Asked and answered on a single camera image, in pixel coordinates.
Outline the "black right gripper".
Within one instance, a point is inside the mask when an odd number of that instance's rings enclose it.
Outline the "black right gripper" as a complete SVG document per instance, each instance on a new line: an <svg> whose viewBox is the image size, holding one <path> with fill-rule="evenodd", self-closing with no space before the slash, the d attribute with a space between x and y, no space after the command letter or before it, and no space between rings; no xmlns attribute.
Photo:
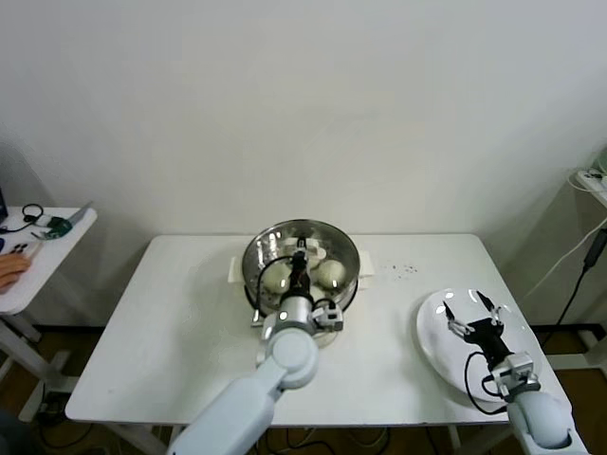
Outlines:
<svg viewBox="0 0 607 455"><path fill-rule="evenodd" d="M477 291L477 296L488 311L489 317L466 324L457 319L448 304L444 302L448 328L456 335L464 335L464 340L468 344L480 347L487 366L495 368L512 354L502 340L504 324L500 316L501 307L496 306L480 290Z"/></svg>

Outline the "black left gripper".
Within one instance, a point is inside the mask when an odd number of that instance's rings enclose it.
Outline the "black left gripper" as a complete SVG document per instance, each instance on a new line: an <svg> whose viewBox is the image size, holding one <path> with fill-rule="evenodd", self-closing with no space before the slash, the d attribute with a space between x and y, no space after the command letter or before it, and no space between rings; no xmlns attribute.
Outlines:
<svg viewBox="0 0 607 455"><path fill-rule="evenodd" d="M309 294L311 281L307 270L307 241L298 238L291 261L291 273L289 275L288 293Z"/></svg>

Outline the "bare person hand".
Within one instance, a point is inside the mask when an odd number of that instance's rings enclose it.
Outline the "bare person hand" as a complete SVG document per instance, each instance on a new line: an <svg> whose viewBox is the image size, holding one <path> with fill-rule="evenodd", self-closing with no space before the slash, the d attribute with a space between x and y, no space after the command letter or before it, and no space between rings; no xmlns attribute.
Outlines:
<svg viewBox="0 0 607 455"><path fill-rule="evenodd" d="M30 268L30 260L20 254L7 254L0 257L0 289L2 292L19 281L21 275Z"/></svg>

